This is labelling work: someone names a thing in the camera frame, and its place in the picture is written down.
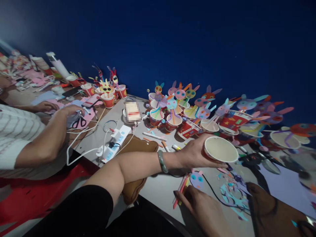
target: smartphone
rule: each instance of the smartphone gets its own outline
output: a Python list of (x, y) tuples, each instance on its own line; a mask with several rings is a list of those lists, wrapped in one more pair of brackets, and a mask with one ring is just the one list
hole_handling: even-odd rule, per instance
[(87, 109), (90, 109), (91, 107), (93, 107), (96, 102), (98, 102), (100, 100), (100, 97), (98, 94), (95, 94), (93, 96), (91, 96), (86, 102), (84, 102), (81, 106), (82, 107), (86, 107)]
[(71, 90), (68, 90), (65, 93), (63, 93), (63, 96), (65, 96), (65, 97), (72, 96), (72, 95), (76, 94), (79, 90), (82, 90), (80, 86), (72, 88)]
[(137, 101), (135, 100), (127, 100), (125, 102), (125, 113), (128, 122), (138, 122), (142, 120)]

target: finger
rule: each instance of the finger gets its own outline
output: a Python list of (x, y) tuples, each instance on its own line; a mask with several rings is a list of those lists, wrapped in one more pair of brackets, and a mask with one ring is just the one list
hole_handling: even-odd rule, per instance
[(191, 206), (191, 203), (186, 199), (186, 197), (179, 191), (173, 191), (173, 193), (178, 198), (178, 200), (180, 200), (189, 209), (189, 211), (193, 213), (193, 208)]

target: scissors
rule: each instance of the scissors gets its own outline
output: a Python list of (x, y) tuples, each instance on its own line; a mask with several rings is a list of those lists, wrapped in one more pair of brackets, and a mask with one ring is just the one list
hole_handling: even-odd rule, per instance
[(82, 116), (80, 116), (80, 117), (72, 124), (72, 128), (77, 128), (78, 125), (79, 125), (79, 122), (80, 122), (81, 127), (85, 127), (86, 124), (87, 124), (87, 121), (86, 121)]

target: craft supplies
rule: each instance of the craft supplies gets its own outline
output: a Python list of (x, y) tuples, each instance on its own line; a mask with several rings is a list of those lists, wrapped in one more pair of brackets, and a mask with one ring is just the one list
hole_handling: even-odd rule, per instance
[(146, 136), (152, 137), (152, 138), (156, 138), (156, 139), (165, 141), (165, 142), (167, 141), (167, 139), (161, 138), (161, 137), (156, 136), (156, 135), (152, 135), (152, 134), (150, 134), (150, 133), (143, 132), (143, 134), (146, 135)]

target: brown bag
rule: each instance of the brown bag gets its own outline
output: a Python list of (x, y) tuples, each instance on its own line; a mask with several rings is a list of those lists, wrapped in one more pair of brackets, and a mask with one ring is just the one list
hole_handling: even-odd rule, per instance
[[(124, 143), (122, 144), (122, 147), (124, 147), (129, 142), (131, 137), (132, 137), (131, 134), (127, 136)], [(158, 150), (158, 144), (156, 142), (154, 141), (148, 142), (134, 136), (132, 140), (130, 141), (130, 143), (120, 152), (120, 154), (123, 154), (126, 152), (132, 152), (132, 151), (157, 152), (157, 150)], [(123, 193), (123, 198), (126, 205), (130, 205), (136, 201), (140, 190), (146, 183), (146, 180), (147, 178), (144, 178), (144, 179), (140, 179), (140, 180), (127, 183), (124, 185), (122, 193)]]

